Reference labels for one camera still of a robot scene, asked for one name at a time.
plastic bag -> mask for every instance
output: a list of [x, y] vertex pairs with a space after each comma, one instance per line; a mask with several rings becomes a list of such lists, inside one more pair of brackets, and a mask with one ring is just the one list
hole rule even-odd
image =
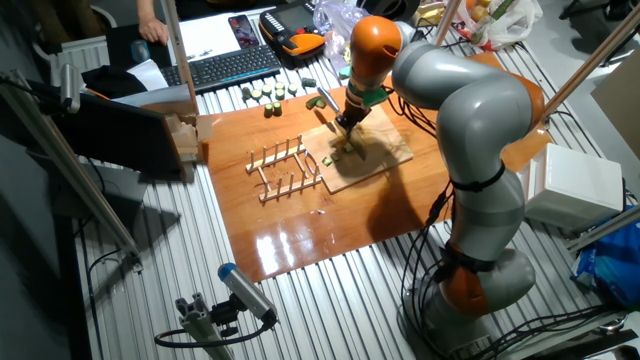
[[582, 251], [572, 266], [572, 279], [640, 309], [640, 221], [629, 224]]
[[349, 65], [349, 39], [354, 26], [369, 13], [338, 0], [320, 0], [313, 12], [313, 25], [324, 34], [324, 55], [336, 70]]
[[[458, 32], [484, 50], [499, 50], [526, 39], [533, 23], [542, 17], [542, 9], [536, 0], [493, 0], [486, 8], [491, 15], [476, 22], [470, 15], [475, 6], [480, 6], [476, 3], [473, 2], [474, 6], [467, 9], [467, 2], [462, 1], [455, 21], [464, 22]], [[504, 10], [500, 9], [503, 3], [506, 11], [498, 17], [498, 13]]]

wooden board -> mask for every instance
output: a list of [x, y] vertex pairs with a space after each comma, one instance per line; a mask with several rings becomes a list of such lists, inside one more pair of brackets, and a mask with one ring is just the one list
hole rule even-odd
[[348, 141], [337, 126], [332, 121], [302, 134], [302, 143], [318, 164], [325, 157], [331, 158], [332, 153], [339, 156], [330, 166], [320, 165], [322, 181], [331, 194], [413, 158], [411, 149], [379, 106], [351, 135], [358, 137], [356, 146], [364, 147], [364, 160], [356, 151], [344, 151]]
[[[499, 67], [492, 53], [474, 58]], [[344, 88], [330, 93], [344, 103]], [[332, 121], [335, 115], [329, 107], [306, 109], [312, 96], [317, 94], [282, 101], [280, 117], [265, 119], [262, 107], [214, 115], [212, 138], [203, 147], [235, 261], [253, 281], [422, 227], [449, 178], [436, 140], [397, 116], [385, 102], [379, 106], [413, 152], [411, 161], [333, 195], [318, 184], [260, 203], [264, 184], [257, 171], [247, 174], [245, 168], [250, 153], [261, 154], [263, 145], [288, 137], [293, 141], [298, 134]], [[391, 98], [397, 101], [395, 94]], [[424, 113], [436, 119], [437, 112]], [[519, 170], [548, 142], [540, 127], [505, 148], [503, 160], [509, 169]], [[292, 171], [300, 179], [292, 157], [263, 170], [272, 189], [280, 177], [286, 182]], [[441, 219], [448, 216], [443, 212]]]

keyboard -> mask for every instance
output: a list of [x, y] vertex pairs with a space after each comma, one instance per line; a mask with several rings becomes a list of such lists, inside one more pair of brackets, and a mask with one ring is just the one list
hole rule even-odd
[[[268, 45], [242, 49], [189, 62], [191, 78], [197, 93], [275, 75], [280, 62]], [[178, 67], [160, 70], [169, 86], [180, 85]]]

white paper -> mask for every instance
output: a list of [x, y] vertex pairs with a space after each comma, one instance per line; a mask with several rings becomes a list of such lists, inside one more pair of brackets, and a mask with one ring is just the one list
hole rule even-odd
[[142, 85], [147, 88], [147, 91], [169, 87], [158, 65], [151, 59], [132, 67], [127, 72], [138, 78]]
[[145, 91], [119, 99], [113, 99], [113, 101], [140, 107], [163, 102], [191, 101], [191, 95], [189, 95], [189, 87], [187, 84], [182, 84], [153, 91]]
[[240, 50], [240, 44], [229, 25], [236, 14], [221, 14], [202, 19], [183, 21], [180, 33], [188, 61]]

white box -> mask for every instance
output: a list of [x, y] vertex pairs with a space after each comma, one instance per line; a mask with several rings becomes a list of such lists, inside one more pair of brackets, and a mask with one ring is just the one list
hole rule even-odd
[[622, 211], [618, 163], [547, 144], [518, 176], [529, 219], [581, 231]]

